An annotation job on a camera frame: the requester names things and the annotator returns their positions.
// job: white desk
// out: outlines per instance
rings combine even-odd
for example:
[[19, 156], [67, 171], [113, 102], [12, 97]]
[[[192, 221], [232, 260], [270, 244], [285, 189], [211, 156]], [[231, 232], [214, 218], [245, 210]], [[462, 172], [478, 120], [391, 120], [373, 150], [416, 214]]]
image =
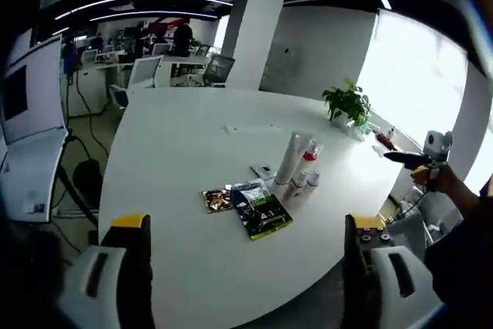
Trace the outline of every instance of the white desk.
[[[247, 129], [228, 134], [225, 125]], [[254, 179], [252, 164], [279, 166], [294, 129], [313, 133], [324, 149], [320, 186], [289, 210], [291, 225], [252, 241], [235, 210], [206, 212], [201, 190]], [[346, 214], [377, 214], [401, 166], [379, 157], [373, 143], [333, 128], [323, 102], [312, 99], [233, 89], [135, 92], [106, 167], [99, 239], [113, 218], [150, 214], [156, 327], [235, 327], [293, 299], [342, 258]]]
[[[84, 96], [91, 113], [101, 113], [108, 102], [106, 96], [106, 80], [116, 79], [119, 69], [133, 63], [86, 63], [79, 70], [79, 90]], [[69, 87], [69, 115], [70, 117], [88, 115], [89, 112], [82, 98], [77, 92], [77, 72], [74, 74], [73, 84]], [[62, 107], [66, 109], [67, 78], [60, 73], [60, 96]]]
[[163, 62], [171, 62], [180, 65], [207, 65], [210, 58], [198, 55], [191, 55], [189, 57], [176, 57], [174, 55], [163, 55]]

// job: office workstation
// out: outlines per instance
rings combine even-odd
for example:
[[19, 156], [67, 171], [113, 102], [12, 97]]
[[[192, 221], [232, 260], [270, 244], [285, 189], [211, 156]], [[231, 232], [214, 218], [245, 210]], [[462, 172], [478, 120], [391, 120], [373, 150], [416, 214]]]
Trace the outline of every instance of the office workstation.
[[493, 84], [455, 0], [39, 4], [0, 197], [62, 241], [76, 327], [422, 327], [461, 294], [433, 257], [491, 195]]

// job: black cable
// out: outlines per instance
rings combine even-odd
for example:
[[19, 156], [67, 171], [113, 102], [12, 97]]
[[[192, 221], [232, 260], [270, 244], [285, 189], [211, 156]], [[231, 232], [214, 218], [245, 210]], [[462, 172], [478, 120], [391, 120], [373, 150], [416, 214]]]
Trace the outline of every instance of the black cable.
[[81, 143], [82, 148], [84, 148], [84, 152], [86, 152], [87, 158], [89, 158], [89, 159], [92, 158], [91, 155], [89, 154], [89, 151], [87, 150], [87, 146], [84, 144], [84, 142], [82, 141], [82, 139], [80, 139], [78, 136], [71, 135], [69, 137], [69, 140], [77, 140], [79, 143]]
[[69, 87], [74, 83], [74, 75], [68, 77], [67, 76], [67, 92], [65, 94], [65, 114], [67, 115], [67, 129], [69, 128]]
[[60, 197], [60, 199], [58, 200], [57, 203], [55, 203], [55, 205], [52, 207], [52, 210], [54, 210], [56, 207], [58, 207], [58, 205], [62, 202], [63, 198], [65, 197], [65, 195], [67, 194], [67, 189], [65, 188], [63, 190], [63, 194], [62, 196]]
[[424, 197], [424, 196], [426, 196], [426, 194], [427, 194], [427, 193], [428, 193], [428, 191], [427, 191], [427, 190], [425, 190], [425, 191], [424, 191], [424, 193], [423, 193], [423, 194], [422, 194], [422, 195], [418, 198], [418, 200], [417, 200], [416, 202], [414, 202], [414, 204], [413, 204], [411, 207], [409, 207], [407, 210], [405, 210], [405, 211], [404, 211], [404, 212], [403, 212], [403, 213], [399, 216], [399, 218], [398, 218], [398, 219], [397, 219], [397, 218], [396, 218], [396, 219], [393, 219], [393, 220], [389, 223], [389, 225], [390, 225], [391, 223], [395, 223], [395, 222], [396, 222], [396, 221], [398, 221], [398, 220], [402, 220], [402, 219], [404, 219], [404, 216], [405, 216], [405, 215], [407, 215], [408, 213], [410, 213], [410, 212], [411, 212], [411, 210], [413, 210], [413, 209], [414, 209], [414, 208], [415, 208], [415, 207], [416, 207], [416, 206], [420, 203], [420, 201], [423, 199], [423, 197]]
[[77, 252], [82, 253], [82, 251], [81, 251], [79, 248], [77, 248], [77, 247], [76, 247], [76, 246], [74, 246], [72, 243], [70, 243], [70, 240], [69, 240], [69, 239], [67, 238], [67, 236], [66, 236], [66, 235], [62, 232], [62, 228], [61, 228], [61, 227], [59, 227], [56, 223], [52, 223], [52, 224], [53, 224], [53, 225], [54, 225], [54, 226], [55, 226], [55, 227], [59, 230], [60, 235], [62, 236], [63, 240], [64, 240], [65, 242], [67, 242], [67, 244], [68, 244], [70, 247], [72, 247], [72, 248], [73, 248], [74, 250], [76, 250]]
[[84, 98], [84, 96], [80, 92], [80, 88], [79, 88], [79, 71], [77, 71], [77, 76], [75, 78], [75, 87], [77, 88], [77, 93], [80, 95], [82, 101], [84, 102], [84, 106], [86, 106], [86, 108], [87, 108], [87, 112], [89, 112], [89, 131], [91, 133], [91, 136], [94, 139], [94, 141], [96, 143], [98, 143], [99, 146], [101, 146], [101, 148], [105, 151], [106, 158], [108, 158], [109, 157], [108, 150], [105, 148], [104, 145], [101, 144], [101, 142], [99, 140], [97, 140], [96, 136], [94, 135], [94, 132], [92, 131], [92, 112], [91, 112], [91, 109], [89, 108], [89, 105], [86, 102], [86, 98]]
[[77, 194], [77, 191], [73, 187], [72, 183], [70, 183], [69, 175], [67, 175], [67, 172], [62, 166], [59, 166], [58, 175], [60, 181], [62, 182], [65, 189], [67, 189], [67, 191], [69, 192], [69, 195], [74, 200], [77, 207], [82, 211], [82, 213], [84, 213], [84, 215], [87, 217], [87, 220], [89, 220], [97, 229], [98, 220], [92, 214], [91, 210], [86, 206], [84, 201], [80, 199], [80, 196]]

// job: monitor screen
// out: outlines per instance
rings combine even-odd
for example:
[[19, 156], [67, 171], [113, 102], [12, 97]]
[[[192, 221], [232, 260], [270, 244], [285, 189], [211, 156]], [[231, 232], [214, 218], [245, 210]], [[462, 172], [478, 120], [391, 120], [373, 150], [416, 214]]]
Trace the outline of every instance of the monitor screen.
[[29, 49], [2, 81], [5, 142], [65, 125], [59, 87], [60, 38]]
[[25, 91], [25, 65], [13, 72], [4, 81], [3, 109], [5, 119], [20, 115], [28, 108], [28, 98]]

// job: white pillar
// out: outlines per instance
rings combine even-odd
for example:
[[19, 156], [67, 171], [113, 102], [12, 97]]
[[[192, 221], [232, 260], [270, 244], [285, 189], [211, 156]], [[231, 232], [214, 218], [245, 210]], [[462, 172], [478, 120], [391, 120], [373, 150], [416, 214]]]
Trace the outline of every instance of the white pillar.
[[235, 58], [226, 87], [258, 90], [284, 0], [234, 0], [222, 54]]

